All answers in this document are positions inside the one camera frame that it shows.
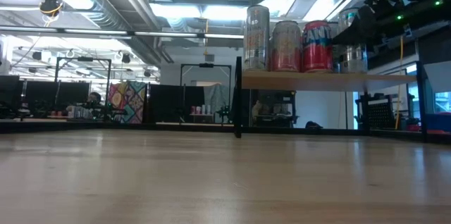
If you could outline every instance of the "can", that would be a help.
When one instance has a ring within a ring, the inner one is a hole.
[[[284,20],[278,22],[274,28],[271,70],[301,71],[301,30],[295,21]]]
[[[332,72],[332,37],[329,24],[316,20],[305,25],[302,33],[303,72]]]
[[[368,58],[362,45],[346,46],[344,54],[340,57],[342,73],[368,72]]]
[[[267,70],[269,45],[269,9],[265,6],[247,8],[245,28],[245,70]]]
[[[359,8],[348,8],[338,14],[338,33],[350,27],[358,12]]]

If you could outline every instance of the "wooden shelf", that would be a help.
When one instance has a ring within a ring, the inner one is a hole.
[[[243,89],[363,92],[415,82],[411,75],[338,73],[277,73],[248,71],[242,74]]]

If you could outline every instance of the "ceiling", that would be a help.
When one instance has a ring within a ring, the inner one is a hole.
[[[38,10],[39,2],[43,0],[0,0],[0,25],[35,26],[43,27],[49,17],[43,16]],[[50,27],[99,29],[98,22],[90,17],[97,13],[98,8],[91,9],[91,1],[64,0],[62,12]],[[130,30],[155,30],[160,27],[163,31],[177,31],[179,29],[170,24],[168,15],[183,20],[184,30],[190,32],[206,32],[218,34],[243,35],[245,19],[245,5],[231,6],[218,4],[205,4],[208,0],[185,0],[189,3],[172,4],[161,0],[100,0],[103,8],[114,11],[120,20]],[[328,17],[343,0],[249,0],[247,3],[260,3],[271,10],[271,26],[280,20],[296,20],[302,23],[306,20],[323,20]],[[362,0],[350,0],[346,7],[360,4]],[[91,56],[94,58],[109,58],[112,60],[112,68],[117,70],[112,78],[135,78],[138,80],[157,81],[159,78],[158,67],[167,63],[201,63],[204,60],[205,45],[209,54],[215,55],[215,63],[234,64],[236,56],[242,54],[242,41],[229,39],[210,39],[207,43],[203,39],[182,39],[164,37],[161,40],[154,38],[141,39],[148,52],[136,50],[133,43],[115,39],[73,39],[64,36],[58,37],[8,37],[14,45],[13,62],[16,64],[11,73],[28,77],[40,76],[51,79],[54,69],[46,69],[45,66],[55,66],[57,56],[66,56],[73,52],[74,57]],[[43,51],[50,54],[47,61],[36,61],[32,58],[35,51]],[[122,54],[131,54],[131,62],[121,62]],[[38,73],[29,73],[27,67],[38,67]],[[66,65],[61,77],[78,77],[74,68],[102,68],[99,63],[94,65],[86,62],[72,61]],[[131,72],[124,73],[124,68]],[[152,69],[150,78],[143,76],[145,69]],[[106,76],[105,70],[93,71],[91,78],[102,79]]]

